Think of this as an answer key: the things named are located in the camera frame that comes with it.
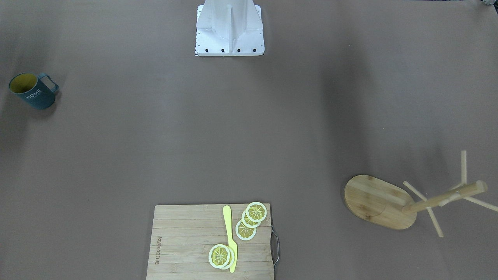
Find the wooden stand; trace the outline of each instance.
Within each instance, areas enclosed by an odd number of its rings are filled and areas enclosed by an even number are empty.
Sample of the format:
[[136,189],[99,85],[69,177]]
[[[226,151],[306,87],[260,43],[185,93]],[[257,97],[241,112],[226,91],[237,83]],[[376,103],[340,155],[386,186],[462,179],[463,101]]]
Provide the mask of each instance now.
[[356,216],[398,230],[413,225],[417,218],[416,213],[427,210],[439,237],[444,235],[432,207],[444,206],[449,202],[463,198],[498,211],[498,207],[471,197],[487,191],[488,185],[480,180],[467,184],[466,151],[462,151],[462,182],[449,191],[427,199],[408,182],[405,181],[403,184],[422,201],[415,203],[403,189],[368,175],[358,175],[349,180],[344,189],[344,199],[349,210]]

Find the lemon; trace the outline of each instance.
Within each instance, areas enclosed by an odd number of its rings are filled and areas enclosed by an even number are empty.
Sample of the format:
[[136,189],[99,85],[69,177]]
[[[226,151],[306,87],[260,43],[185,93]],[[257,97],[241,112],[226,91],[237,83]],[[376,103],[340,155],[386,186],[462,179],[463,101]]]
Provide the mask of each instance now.
[[259,223],[266,218],[266,207],[261,202],[252,202],[246,208],[249,220]]
[[244,211],[244,212],[242,212],[242,223],[243,223],[246,227],[248,227],[248,228],[256,228],[256,227],[258,227],[258,226],[261,224],[261,222],[255,223],[255,222],[251,221],[251,220],[248,218],[247,213],[246,213],[245,211]]
[[235,261],[235,252],[230,247],[228,247],[228,250],[230,251],[230,261],[228,262],[228,264],[226,266],[220,268],[221,270],[229,269],[234,264],[234,261]]
[[237,229],[235,231],[237,236],[244,241],[251,240],[256,234],[256,228],[248,228],[245,224],[242,223],[242,220],[237,223],[235,228]]
[[216,244],[209,251],[209,263],[216,269],[223,268],[230,261],[230,254],[228,246]]

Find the cutting board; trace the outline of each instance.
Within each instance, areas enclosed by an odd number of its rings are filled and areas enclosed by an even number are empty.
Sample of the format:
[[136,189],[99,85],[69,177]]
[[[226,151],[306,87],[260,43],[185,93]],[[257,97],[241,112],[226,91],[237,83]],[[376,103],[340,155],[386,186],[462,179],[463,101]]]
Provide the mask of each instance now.
[[234,273],[215,269],[208,254],[216,244],[228,244],[223,206],[158,205],[154,211],[147,280],[273,280],[270,204],[268,214],[249,241],[240,240],[235,225],[247,204],[232,208],[232,232],[239,248]]

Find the yellow knife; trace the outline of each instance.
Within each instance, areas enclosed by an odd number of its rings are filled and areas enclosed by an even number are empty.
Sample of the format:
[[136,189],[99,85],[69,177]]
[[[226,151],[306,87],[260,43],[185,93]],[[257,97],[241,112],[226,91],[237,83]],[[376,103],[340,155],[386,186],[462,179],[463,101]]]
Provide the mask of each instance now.
[[228,247],[232,248],[235,252],[234,263],[230,267],[230,272],[234,273],[235,265],[237,264],[237,243],[235,243],[234,238],[232,236],[232,209],[229,205],[223,206],[223,218],[225,219],[225,227],[227,228],[227,236],[228,236]]

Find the mug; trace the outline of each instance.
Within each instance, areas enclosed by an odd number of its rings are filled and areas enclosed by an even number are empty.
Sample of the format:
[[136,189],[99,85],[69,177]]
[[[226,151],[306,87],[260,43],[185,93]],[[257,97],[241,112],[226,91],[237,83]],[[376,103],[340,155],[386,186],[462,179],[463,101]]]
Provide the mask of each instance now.
[[[41,78],[47,77],[54,87],[49,89]],[[31,106],[41,110],[50,107],[55,101],[55,92],[59,86],[45,73],[36,76],[33,73],[21,73],[12,78],[8,84],[10,92],[19,96]]]

